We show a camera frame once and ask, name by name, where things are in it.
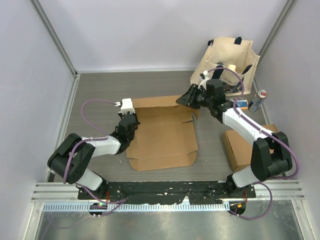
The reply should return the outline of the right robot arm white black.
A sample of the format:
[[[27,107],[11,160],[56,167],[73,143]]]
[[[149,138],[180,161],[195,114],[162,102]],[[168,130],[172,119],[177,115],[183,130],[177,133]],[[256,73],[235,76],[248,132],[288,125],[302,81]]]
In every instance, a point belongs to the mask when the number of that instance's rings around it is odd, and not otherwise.
[[[219,79],[209,79],[206,87],[192,84],[176,103],[194,110],[208,108],[222,124],[232,128],[252,146],[250,165],[230,174],[226,193],[233,198],[244,188],[264,182],[292,169],[289,141],[283,132],[272,132],[249,119],[235,103],[227,100]]]

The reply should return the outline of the spare cardboard sheet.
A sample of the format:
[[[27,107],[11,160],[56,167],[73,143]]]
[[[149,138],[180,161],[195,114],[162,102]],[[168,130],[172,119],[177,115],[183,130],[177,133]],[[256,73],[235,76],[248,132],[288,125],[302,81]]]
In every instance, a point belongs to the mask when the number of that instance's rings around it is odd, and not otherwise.
[[[133,99],[138,125],[126,149],[138,172],[191,166],[198,143],[194,120],[199,110],[178,104],[177,95]]]

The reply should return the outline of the brown cardboard box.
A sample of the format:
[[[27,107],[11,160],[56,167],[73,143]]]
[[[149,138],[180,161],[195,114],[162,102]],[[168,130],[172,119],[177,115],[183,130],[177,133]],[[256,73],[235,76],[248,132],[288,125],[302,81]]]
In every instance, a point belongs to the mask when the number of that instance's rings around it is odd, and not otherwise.
[[[222,140],[233,172],[238,172],[251,164],[252,146],[235,130],[226,130]]]

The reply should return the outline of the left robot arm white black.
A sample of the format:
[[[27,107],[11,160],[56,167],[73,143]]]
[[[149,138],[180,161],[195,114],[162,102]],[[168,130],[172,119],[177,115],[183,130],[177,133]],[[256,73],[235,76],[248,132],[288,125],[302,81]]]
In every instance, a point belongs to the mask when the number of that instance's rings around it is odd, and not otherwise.
[[[63,180],[100,200],[108,191],[107,181],[88,169],[92,158],[123,153],[135,138],[140,122],[133,112],[120,113],[120,121],[114,131],[97,138],[85,138],[76,133],[69,134],[49,157],[47,166]]]

